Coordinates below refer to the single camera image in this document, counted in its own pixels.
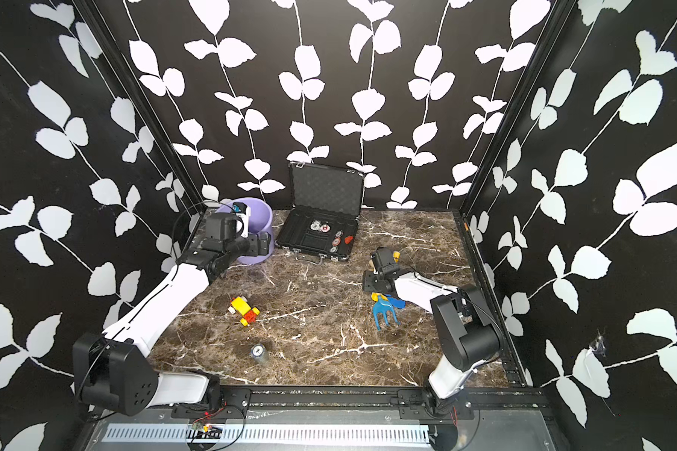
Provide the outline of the blue rake yellow handle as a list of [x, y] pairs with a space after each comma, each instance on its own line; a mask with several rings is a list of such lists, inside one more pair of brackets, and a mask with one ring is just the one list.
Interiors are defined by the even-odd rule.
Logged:
[[382, 329], [382, 325], [389, 327], [393, 324], [401, 324], [398, 320], [397, 311], [405, 308], [406, 302], [404, 300], [378, 292], [374, 292], [370, 296], [373, 300], [372, 317], [378, 331]]

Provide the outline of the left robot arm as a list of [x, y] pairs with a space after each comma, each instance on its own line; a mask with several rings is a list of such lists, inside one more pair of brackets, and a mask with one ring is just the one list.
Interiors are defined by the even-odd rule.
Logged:
[[159, 372], [148, 358], [158, 338], [239, 257], [266, 256], [270, 235], [249, 230], [250, 206], [238, 202], [205, 217], [165, 279], [133, 310], [101, 334], [73, 345], [76, 402], [133, 416], [153, 406], [197, 405], [208, 413], [224, 405], [220, 381], [196, 372]]

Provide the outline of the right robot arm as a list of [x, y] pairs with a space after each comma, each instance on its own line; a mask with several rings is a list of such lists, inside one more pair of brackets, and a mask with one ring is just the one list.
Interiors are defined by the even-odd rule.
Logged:
[[398, 325], [397, 311], [408, 304], [433, 315], [442, 357], [428, 383], [435, 400], [448, 400], [464, 389], [470, 376], [500, 357], [501, 327], [489, 312], [481, 289], [446, 285], [400, 263], [400, 253], [386, 247], [371, 255], [363, 291], [372, 295], [377, 328]]

